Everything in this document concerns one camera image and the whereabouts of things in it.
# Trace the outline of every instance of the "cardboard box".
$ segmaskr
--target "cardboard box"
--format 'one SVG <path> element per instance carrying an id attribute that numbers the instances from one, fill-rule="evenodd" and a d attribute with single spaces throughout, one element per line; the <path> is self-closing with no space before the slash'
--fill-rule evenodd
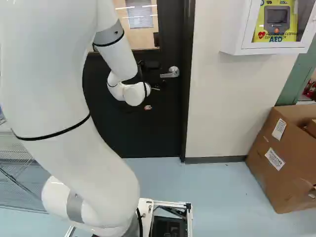
<path id="1" fill-rule="evenodd" d="M 316 207 L 316 105 L 272 108 L 246 164 L 279 214 Z"/>
<path id="2" fill-rule="evenodd" d="M 311 120 L 306 127 L 306 131 L 314 138 L 316 138 L 316 119 Z"/>

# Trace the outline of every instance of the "black ring band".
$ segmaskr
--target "black ring band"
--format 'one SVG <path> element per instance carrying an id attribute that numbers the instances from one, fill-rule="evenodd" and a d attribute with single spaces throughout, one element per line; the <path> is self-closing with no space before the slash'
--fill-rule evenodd
<path id="1" fill-rule="evenodd" d="M 119 42 L 119 41 L 123 38 L 124 34 L 125 34 L 125 31 L 123 31 L 123 34 L 122 34 L 117 40 L 115 40 L 115 41 L 113 41 L 113 42 L 111 42 L 111 43 L 106 43 L 106 44 L 96 44 L 96 43 L 93 43 L 93 45 L 94 45 L 94 46 L 97 46 L 97 47 L 110 46 L 110 45 L 112 45 L 112 44 L 115 44 L 115 43 Z"/>
<path id="2" fill-rule="evenodd" d="M 118 84 L 116 84 L 115 86 L 111 86 L 109 83 L 107 83 L 108 84 L 108 86 L 109 87 L 112 87 L 112 88 L 114 88 L 114 87 L 116 87 Z"/>
<path id="3" fill-rule="evenodd" d="M 81 122 L 77 123 L 76 125 L 71 126 L 69 128 L 66 128 L 65 130 L 62 130 L 62 131 L 59 131 L 59 132 L 55 132 L 53 134 L 45 135 L 45 136 L 42 136 L 42 137 L 30 137 L 30 138 L 29 137 L 19 137 L 14 132 L 13 132 L 13 134 L 16 136 L 17 139 L 22 140 L 22 141 L 45 140 L 45 139 L 48 139 L 48 138 L 57 137 L 57 136 L 62 135 L 64 133 L 66 133 L 66 132 L 74 130 L 75 128 L 83 125 L 90 117 L 91 117 L 91 114 L 89 113 L 88 116 L 84 120 L 82 120 Z"/>

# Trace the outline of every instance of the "door window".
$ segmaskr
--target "door window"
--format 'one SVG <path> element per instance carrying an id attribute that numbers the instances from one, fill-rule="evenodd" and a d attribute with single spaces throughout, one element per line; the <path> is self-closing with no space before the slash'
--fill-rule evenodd
<path id="1" fill-rule="evenodd" d="M 113 0 L 132 49 L 158 48 L 156 0 Z"/>

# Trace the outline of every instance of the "aed cabinet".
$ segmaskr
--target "aed cabinet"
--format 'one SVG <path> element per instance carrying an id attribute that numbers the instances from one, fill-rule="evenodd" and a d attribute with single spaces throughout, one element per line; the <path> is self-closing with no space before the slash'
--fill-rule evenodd
<path id="1" fill-rule="evenodd" d="M 316 0 L 226 0 L 221 50 L 231 55 L 306 53 Z"/>

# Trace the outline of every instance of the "red object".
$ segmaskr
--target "red object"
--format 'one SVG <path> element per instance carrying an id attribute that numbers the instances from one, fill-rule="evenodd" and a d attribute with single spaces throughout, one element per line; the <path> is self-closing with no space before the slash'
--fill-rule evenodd
<path id="1" fill-rule="evenodd" d="M 305 87 L 304 95 L 306 95 L 309 98 L 312 98 L 316 91 L 316 81 L 311 82 L 309 81 L 307 86 Z"/>
<path id="2" fill-rule="evenodd" d="M 264 31 L 260 31 L 258 33 L 259 39 L 262 39 L 265 35 L 266 35 L 266 32 L 264 32 Z"/>

